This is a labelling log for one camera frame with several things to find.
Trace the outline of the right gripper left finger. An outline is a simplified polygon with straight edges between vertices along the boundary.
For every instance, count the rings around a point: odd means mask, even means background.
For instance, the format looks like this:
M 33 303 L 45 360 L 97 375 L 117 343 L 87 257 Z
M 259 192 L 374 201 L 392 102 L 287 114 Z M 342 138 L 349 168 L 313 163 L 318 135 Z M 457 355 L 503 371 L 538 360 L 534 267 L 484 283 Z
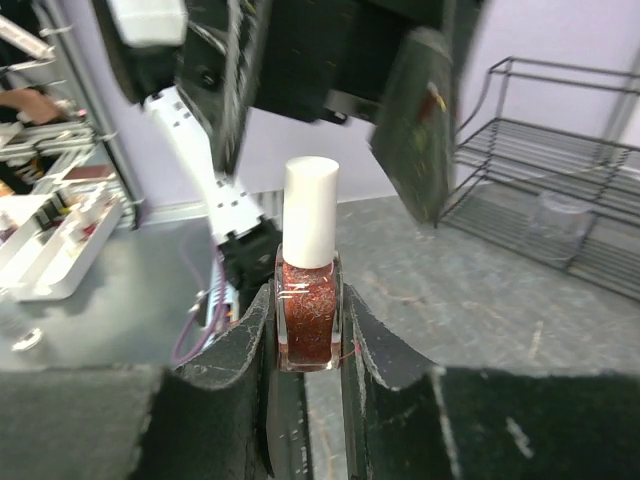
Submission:
M 239 323 L 162 377 L 142 436 L 137 479 L 265 479 L 265 341 L 273 287 Z

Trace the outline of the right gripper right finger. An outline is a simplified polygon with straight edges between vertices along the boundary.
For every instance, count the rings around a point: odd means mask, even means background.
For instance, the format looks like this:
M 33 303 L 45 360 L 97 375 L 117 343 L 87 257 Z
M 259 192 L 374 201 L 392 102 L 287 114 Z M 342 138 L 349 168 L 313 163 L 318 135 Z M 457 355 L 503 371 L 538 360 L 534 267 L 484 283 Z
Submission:
M 453 479 L 435 363 L 378 320 L 351 285 L 343 290 L 341 393 L 350 479 Z

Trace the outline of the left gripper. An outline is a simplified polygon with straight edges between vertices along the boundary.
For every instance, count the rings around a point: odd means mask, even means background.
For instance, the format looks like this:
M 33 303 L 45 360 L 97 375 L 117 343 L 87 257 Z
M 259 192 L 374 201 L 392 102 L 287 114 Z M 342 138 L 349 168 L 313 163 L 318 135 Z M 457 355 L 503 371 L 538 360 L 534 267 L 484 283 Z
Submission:
M 376 122 L 371 151 L 414 220 L 437 225 L 452 183 L 452 57 L 442 1 L 190 1 L 179 94 L 218 125 L 236 171 L 250 107 L 311 123 Z

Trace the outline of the glitter nail polish bottle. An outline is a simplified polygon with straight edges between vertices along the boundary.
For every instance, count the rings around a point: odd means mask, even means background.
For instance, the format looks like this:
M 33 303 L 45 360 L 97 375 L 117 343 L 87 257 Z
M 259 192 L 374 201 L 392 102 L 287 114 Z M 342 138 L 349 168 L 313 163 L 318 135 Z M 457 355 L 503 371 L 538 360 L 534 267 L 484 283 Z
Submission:
M 334 370 L 342 357 L 343 279 L 338 255 L 321 268 L 275 262 L 276 343 L 285 372 Z

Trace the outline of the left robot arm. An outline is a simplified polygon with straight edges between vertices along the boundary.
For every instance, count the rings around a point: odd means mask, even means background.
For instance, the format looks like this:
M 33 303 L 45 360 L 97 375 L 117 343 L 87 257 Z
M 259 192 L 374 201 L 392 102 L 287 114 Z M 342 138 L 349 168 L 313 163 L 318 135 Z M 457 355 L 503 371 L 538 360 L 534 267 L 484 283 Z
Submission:
M 199 190 L 244 301 L 281 233 L 237 177 L 247 116 L 371 122 L 369 145 L 411 216 L 437 223 L 452 186 L 461 1 L 96 1 L 125 97 L 157 118 Z

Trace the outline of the white storage tray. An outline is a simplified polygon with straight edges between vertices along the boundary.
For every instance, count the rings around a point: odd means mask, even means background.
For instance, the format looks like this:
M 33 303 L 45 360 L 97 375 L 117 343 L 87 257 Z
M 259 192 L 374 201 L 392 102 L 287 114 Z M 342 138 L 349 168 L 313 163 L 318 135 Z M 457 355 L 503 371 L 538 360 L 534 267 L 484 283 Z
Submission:
M 1 286 L 20 302 L 71 296 L 123 213 L 120 199 L 114 194 L 104 194 L 90 203 L 96 222 L 89 233 L 82 231 L 78 217 L 71 214 L 52 234 L 47 234 L 40 229 L 36 211 L 48 199 L 47 195 L 2 199 L 22 224 L 1 245 Z

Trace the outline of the clear plastic cup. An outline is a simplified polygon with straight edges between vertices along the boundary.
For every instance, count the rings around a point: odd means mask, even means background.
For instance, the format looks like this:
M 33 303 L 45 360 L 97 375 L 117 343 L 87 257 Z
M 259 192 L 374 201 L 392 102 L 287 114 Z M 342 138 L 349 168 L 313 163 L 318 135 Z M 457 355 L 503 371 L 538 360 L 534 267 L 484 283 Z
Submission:
M 524 244 L 536 258 L 565 266 L 578 253 L 592 223 L 590 202 L 543 191 L 529 218 Z

